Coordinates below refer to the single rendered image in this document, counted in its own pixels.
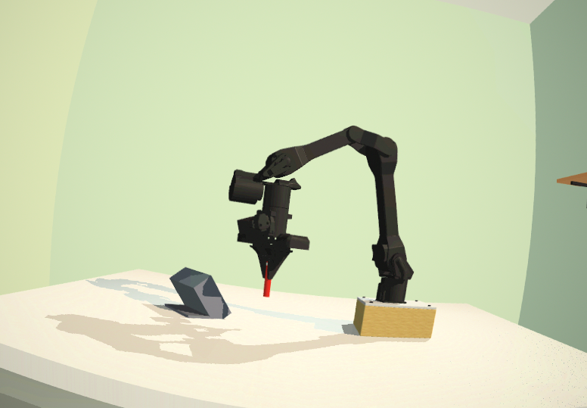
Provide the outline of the red peg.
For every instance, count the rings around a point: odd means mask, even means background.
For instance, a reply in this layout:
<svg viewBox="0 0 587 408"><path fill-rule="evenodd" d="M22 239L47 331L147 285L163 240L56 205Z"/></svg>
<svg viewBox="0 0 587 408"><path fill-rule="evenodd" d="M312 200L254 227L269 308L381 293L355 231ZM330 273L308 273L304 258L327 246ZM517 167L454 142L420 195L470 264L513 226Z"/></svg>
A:
<svg viewBox="0 0 587 408"><path fill-rule="evenodd" d="M265 275L265 281L264 281L264 292L263 292L263 297L269 297L269 293L270 293L270 286L271 286L271 279L267 279L267 267L268 267L268 261L266 263L266 275Z"/></svg>

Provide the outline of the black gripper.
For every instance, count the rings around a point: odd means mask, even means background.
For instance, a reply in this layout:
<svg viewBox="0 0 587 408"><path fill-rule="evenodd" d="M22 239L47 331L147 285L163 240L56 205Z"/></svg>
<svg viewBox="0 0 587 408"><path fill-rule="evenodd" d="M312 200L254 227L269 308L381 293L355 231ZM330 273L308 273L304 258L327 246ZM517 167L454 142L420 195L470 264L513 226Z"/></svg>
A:
<svg viewBox="0 0 587 408"><path fill-rule="evenodd" d="M257 252L263 278L266 275L267 261L267 279L273 279L286 257L293 253L291 248L309 251L310 240L307 236L286 233L287 220L292 220L292 215L288 212L289 210L286 208L262 206L260 213L274 218L275 233L267 230L255 235L239 235L238 233L238 242L253 244L250 247Z"/></svg>

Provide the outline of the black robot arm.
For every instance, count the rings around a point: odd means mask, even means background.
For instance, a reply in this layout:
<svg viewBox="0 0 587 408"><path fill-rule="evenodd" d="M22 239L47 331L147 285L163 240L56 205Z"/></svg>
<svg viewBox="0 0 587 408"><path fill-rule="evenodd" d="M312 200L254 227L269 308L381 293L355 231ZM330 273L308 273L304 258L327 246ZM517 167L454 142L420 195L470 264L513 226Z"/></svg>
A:
<svg viewBox="0 0 587 408"><path fill-rule="evenodd" d="M398 148L391 138L363 130L358 126L349 126L316 142L279 149L267 157L266 165L258 173L234 170L228 199L255 205L257 201L262 200L264 191L263 206L289 210L291 190L301 189L296 179L276 179L275 182L263 180L290 175L312 159L346 145L366 156L368 166L375 177L379 239L377 244L372 245L372 260L381 277L376 301L407 304L404 301L406 288L414 272L407 261L405 247L399 237L393 178L398 162ZM265 230L275 233L273 216L266 216L260 213L261 210L257 211L252 217L237 220L239 235L255 235Z"/></svg>

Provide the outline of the grey sloped panel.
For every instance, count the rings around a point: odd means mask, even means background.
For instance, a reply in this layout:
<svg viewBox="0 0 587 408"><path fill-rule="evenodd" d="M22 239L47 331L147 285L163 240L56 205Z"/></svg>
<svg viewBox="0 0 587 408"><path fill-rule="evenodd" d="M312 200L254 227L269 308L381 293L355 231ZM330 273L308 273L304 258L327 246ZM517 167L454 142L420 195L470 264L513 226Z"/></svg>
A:
<svg viewBox="0 0 587 408"><path fill-rule="evenodd" d="M231 315L211 275L184 267L169 279L184 304L165 307L189 319L224 319Z"/></svg>

